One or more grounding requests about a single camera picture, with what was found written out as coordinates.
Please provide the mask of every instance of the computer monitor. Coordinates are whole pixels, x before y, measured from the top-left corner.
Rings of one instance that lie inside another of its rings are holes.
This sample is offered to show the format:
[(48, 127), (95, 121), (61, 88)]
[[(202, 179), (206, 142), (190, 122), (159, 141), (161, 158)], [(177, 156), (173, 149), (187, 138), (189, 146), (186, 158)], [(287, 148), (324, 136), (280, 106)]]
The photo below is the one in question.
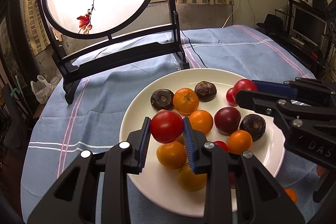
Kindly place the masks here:
[(321, 18), (296, 7), (292, 30), (319, 47), (323, 39), (322, 34), (326, 33), (327, 23)]

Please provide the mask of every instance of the circular black frame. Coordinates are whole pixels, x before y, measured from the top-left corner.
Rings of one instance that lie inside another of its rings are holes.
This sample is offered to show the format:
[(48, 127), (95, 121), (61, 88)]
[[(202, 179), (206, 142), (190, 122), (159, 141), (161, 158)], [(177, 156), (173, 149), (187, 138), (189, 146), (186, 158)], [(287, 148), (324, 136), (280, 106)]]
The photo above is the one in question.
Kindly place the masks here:
[(53, 26), (57, 31), (61, 32), (62, 34), (66, 35), (68, 37), (72, 37), (72, 38), (76, 38), (76, 39), (96, 39), (96, 38), (107, 37), (107, 36), (112, 35), (115, 32), (118, 32), (118, 31), (124, 29), (125, 27), (127, 27), (129, 24), (134, 22), (137, 19), (137, 17), (139, 17), (142, 14), (142, 12), (147, 8), (147, 6), (148, 6), (148, 4), (150, 3), (151, 0), (144, 0), (142, 5), (138, 8), (138, 10), (136, 10), (136, 12), (133, 15), (131, 15), (127, 20), (125, 20), (121, 24), (117, 25), (116, 27), (114, 27), (112, 29), (109, 29), (107, 31), (104, 31), (104, 32), (100, 32), (100, 33), (96, 33), (96, 34), (88, 34), (88, 35), (78, 34), (78, 33), (69, 31), (67, 29), (64, 29), (52, 17), (52, 15), (49, 11), (48, 5), (47, 5), (47, 0), (41, 0), (41, 1), (42, 1), (43, 12), (44, 12), (47, 20), (49, 21), (51, 26)]

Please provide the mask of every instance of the silver screw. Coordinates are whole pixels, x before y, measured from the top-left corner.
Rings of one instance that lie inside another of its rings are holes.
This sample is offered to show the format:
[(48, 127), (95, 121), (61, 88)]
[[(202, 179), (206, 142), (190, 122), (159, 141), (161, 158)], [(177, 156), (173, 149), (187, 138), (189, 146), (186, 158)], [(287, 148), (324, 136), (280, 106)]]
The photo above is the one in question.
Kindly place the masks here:
[(284, 104), (287, 103), (287, 101), (286, 101), (285, 99), (279, 99), (279, 100), (278, 100), (278, 103), (279, 103), (280, 105), (284, 105)]
[(303, 122), (300, 119), (295, 119), (293, 120), (293, 125), (295, 125), (296, 127), (301, 127), (303, 125)]
[(122, 149), (126, 149), (126, 148), (129, 148), (130, 146), (130, 143), (129, 142), (121, 142), (119, 144), (119, 147), (122, 148)]
[(243, 156), (247, 159), (252, 158), (253, 153), (251, 151), (244, 151)]
[(84, 150), (81, 152), (81, 157), (82, 158), (87, 158), (91, 155), (91, 152), (89, 150)]
[(215, 144), (212, 143), (212, 142), (206, 142), (206, 143), (204, 144), (204, 147), (207, 148), (207, 149), (212, 149), (212, 148), (215, 147)]

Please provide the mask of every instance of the white plastic bag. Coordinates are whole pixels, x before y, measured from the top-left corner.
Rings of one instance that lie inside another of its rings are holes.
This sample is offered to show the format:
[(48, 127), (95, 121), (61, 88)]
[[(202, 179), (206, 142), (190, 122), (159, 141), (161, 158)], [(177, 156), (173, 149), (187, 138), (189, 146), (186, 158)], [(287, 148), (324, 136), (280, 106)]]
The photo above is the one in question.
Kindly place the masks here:
[(37, 82), (31, 81), (31, 90), (36, 96), (38, 102), (42, 105), (46, 104), (50, 95), (53, 93), (53, 87), (42, 75), (37, 76)]

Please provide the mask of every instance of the white plate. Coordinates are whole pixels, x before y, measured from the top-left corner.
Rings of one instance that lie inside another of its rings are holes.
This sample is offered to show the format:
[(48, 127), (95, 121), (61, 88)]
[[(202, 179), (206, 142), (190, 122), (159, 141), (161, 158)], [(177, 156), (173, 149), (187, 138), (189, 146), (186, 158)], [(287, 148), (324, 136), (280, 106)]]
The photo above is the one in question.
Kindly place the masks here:
[[(119, 141), (126, 141), (130, 132), (142, 127), (146, 116), (152, 118), (157, 112), (153, 109), (150, 97), (157, 89), (170, 89), (176, 92), (180, 88), (191, 88), (201, 81), (209, 81), (216, 85), (217, 96), (210, 102), (200, 102), (198, 109), (204, 109), (212, 116), (222, 107), (228, 107), (226, 91), (238, 80), (244, 77), (217, 69), (189, 69), (181, 70), (159, 78), (145, 87), (131, 102), (121, 123)], [(237, 107), (241, 118), (252, 111)], [(251, 151), (263, 163), (267, 170), (275, 177), (280, 169), (284, 157), (285, 138), (273, 118), (263, 116), (266, 121), (264, 136), (253, 143)], [(207, 135), (208, 141), (221, 140), (226, 142), (228, 136), (218, 132), (213, 126)], [(147, 152), (146, 164), (140, 175), (129, 175), (131, 181), (149, 200), (158, 206), (176, 214), (203, 217), (205, 203), (205, 187), (197, 192), (183, 190), (177, 182), (178, 170), (168, 170), (156, 158), (156, 149), (161, 144), (151, 136)], [(236, 191), (231, 190), (232, 211), (237, 210)]]

